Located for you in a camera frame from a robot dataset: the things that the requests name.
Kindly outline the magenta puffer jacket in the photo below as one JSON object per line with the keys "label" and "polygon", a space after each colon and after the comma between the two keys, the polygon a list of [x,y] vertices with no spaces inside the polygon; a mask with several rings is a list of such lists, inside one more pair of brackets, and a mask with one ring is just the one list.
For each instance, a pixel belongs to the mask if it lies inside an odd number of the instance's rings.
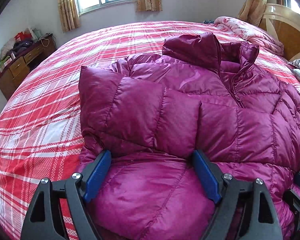
{"label": "magenta puffer jacket", "polygon": [[190,163],[197,149],[236,179],[263,179],[291,237],[282,196],[300,172],[300,94],[257,66],[258,52],[204,33],[82,67],[79,168],[103,150],[113,158],[88,205],[104,239],[199,239],[215,206]]}

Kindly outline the red plaid bed sheet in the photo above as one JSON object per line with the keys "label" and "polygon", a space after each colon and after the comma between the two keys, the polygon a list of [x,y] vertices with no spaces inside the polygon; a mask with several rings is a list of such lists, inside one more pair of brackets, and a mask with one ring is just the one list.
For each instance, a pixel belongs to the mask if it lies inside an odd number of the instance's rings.
{"label": "red plaid bed sheet", "polygon": [[[0,114],[0,225],[11,239],[21,237],[42,178],[62,180],[83,169],[78,87],[82,67],[100,68],[138,54],[159,55],[169,38],[204,33],[212,33],[219,43],[253,44],[216,24],[125,24],[74,38],[26,77]],[[257,46],[256,65],[280,80],[279,71],[289,70],[285,60]],[[283,82],[294,87],[293,80]]]}

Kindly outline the pink folded quilt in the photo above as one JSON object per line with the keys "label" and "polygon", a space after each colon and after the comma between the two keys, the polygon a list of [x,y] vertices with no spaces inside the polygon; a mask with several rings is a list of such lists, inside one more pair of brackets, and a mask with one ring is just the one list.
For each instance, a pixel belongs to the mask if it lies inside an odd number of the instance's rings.
{"label": "pink folded quilt", "polygon": [[229,16],[220,16],[215,19],[214,24],[229,29],[241,39],[259,45],[275,55],[284,55],[284,45],[277,38],[250,23]]}

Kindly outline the brown wooden desk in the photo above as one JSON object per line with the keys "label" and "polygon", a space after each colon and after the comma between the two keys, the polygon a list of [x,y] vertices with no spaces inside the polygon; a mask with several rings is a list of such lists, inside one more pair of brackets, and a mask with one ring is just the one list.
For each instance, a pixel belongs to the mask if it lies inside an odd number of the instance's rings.
{"label": "brown wooden desk", "polygon": [[29,73],[55,51],[56,39],[52,33],[47,33],[6,66],[0,73],[0,90],[6,100],[10,99]]}

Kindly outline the wooden bed headboard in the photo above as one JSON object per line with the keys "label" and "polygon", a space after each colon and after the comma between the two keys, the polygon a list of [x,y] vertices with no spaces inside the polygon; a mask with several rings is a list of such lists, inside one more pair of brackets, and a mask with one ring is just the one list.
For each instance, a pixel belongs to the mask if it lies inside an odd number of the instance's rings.
{"label": "wooden bed headboard", "polygon": [[284,46],[289,61],[300,59],[300,15],[279,4],[267,3],[259,27]]}

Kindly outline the side yellow curtain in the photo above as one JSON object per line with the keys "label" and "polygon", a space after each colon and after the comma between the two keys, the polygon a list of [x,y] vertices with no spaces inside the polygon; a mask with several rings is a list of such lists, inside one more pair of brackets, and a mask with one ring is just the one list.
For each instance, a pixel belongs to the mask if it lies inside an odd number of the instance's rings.
{"label": "side yellow curtain", "polygon": [[267,0],[245,0],[238,19],[259,26],[266,8]]}

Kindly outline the clutter pile on desk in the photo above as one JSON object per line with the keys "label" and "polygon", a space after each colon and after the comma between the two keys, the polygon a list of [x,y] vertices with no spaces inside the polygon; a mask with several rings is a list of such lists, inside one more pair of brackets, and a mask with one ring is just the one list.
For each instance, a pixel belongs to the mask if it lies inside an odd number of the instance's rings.
{"label": "clutter pile on desk", "polygon": [[49,44],[45,44],[44,41],[48,40],[47,37],[51,35],[53,33],[43,34],[39,29],[26,28],[10,38],[0,50],[0,73],[9,63],[16,60],[23,51],[36,43],[39,42],[44,47],[47,47]]}

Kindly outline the left yellow curtain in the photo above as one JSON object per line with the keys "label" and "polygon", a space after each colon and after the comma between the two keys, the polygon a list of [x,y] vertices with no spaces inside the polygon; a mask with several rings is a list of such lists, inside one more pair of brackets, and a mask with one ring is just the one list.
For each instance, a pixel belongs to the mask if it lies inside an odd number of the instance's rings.
{"label": "left yellow curtain", "polygon": [[76,0],[57,0],[62,31],[67,33],[80,27]]}

